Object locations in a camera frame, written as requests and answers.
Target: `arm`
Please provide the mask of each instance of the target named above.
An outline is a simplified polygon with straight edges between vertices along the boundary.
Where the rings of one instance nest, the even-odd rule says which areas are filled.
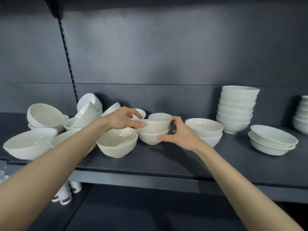
[[[144,127],[129,120],[135,109],[122,107],[95,120],[0,185],[0,230],[26,230],[52,200],[79,161],[109,129]]]
[[[183,123],[180,117],[173,116],[172,118],[175,120],[176,131],[174,133],[176,134],[162,135],[158,139],[194,151],[202,159],[249,231],[303,230],[210,145],[203,142],[190,127]]]

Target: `left hand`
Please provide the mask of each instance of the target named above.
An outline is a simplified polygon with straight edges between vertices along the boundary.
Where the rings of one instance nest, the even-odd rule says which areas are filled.
[[[122,107],[116,111],[102,117],[107,120],[110,128],[112,129],[124,129],[126,127],[136,127],[142,128],[145,127],[144,122],[132,121],[129,118],[133,117],[133,114],[136,115],[139,119],[142,119],[142,115],[132,108]]]

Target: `hand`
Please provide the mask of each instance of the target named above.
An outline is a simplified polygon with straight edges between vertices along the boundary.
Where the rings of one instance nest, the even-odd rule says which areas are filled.
[[[127,118],[132,118],[133,114],[136,115],[138,118],[142,119],[142,115],[136,109],[127,107],[117,109],[116,111],[102,118],[107,120],[108,124],[110,125],[110,128],[112,129],[124,129],[126,127],[145,127],[144,122],[132,121]]]
[[[195,134],[195,132],[186,125],[181,117],[172,116],[174,124],[176,125],[176,130],[173,131],[175,135],[159,135],[157,137],[160,141],[171,142],[179,145],[180,147],[195,151],[200,145],[208,145],[202,139]]]

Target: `forearm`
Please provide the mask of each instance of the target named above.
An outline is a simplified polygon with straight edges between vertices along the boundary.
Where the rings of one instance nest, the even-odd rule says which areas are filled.
[[[291,217],[225,161],[212,147],[200,144],[195,153],[204,161],[249,231],[302,230]]]
[[[0,229],[27,228],[51,201],[99,136],[109,128],[104,118],[95,120],[2,183]]]

